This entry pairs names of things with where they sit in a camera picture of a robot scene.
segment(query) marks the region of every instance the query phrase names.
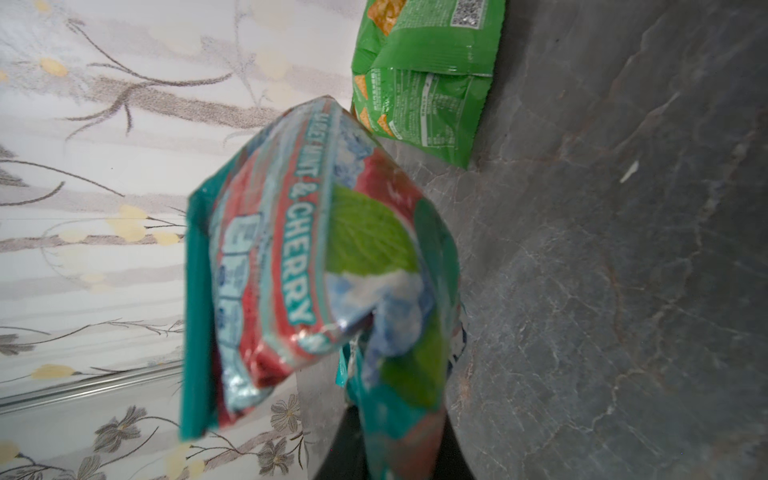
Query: snack package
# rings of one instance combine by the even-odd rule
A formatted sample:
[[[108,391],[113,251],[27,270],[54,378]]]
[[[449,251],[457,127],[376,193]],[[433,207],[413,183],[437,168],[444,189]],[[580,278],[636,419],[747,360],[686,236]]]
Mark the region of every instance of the snack package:
[[[369,130],[467,168],[504,19],[503,0],[368,0],[352,62]]]
[[[446,359],[466,341],[458,257],[369,132],[332,98],[299,105],[191,195],[187,219],[182,439],[344,347],[372,478],[428,478]]]

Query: white speck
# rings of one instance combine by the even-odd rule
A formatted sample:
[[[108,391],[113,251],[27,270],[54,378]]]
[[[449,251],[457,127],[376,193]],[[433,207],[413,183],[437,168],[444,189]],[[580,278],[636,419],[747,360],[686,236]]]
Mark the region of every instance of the white speck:
[[[629,170],[627,170],[627,173],[624,174],[621,180],[619,180],[619,183],[622,184],[625,181],[629,180],[629,177],[631,177],[639,167],[640,167],[640,162],[635,160],[634,163],[629,166]]]

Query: green snack bag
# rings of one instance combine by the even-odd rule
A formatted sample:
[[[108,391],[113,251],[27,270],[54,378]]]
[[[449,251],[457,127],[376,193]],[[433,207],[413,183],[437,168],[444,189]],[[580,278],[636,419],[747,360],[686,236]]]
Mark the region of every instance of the green snack bag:
[[[352,61],[358,119],[467,168],[503,18],[502,0],[368,0]]]

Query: gray marble surface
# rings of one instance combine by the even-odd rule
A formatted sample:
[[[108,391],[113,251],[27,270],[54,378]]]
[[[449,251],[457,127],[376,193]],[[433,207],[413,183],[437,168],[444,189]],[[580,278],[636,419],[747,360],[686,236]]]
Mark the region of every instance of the gray marble surface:
[[[386,143],[460,251],[477,478],[768,478],[767,61],[765,0],[513,0],[470,171]]]

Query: teal candy bag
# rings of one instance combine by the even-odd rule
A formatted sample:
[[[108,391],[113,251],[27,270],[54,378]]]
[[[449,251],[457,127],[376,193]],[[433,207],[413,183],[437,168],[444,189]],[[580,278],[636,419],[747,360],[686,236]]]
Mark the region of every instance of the teal candy bag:
[[[331,98],[299,105],[192,194],[187,218],[182,439],[341,349],[372,478],[428,478],[466,341],[458,256],[381,145]]]

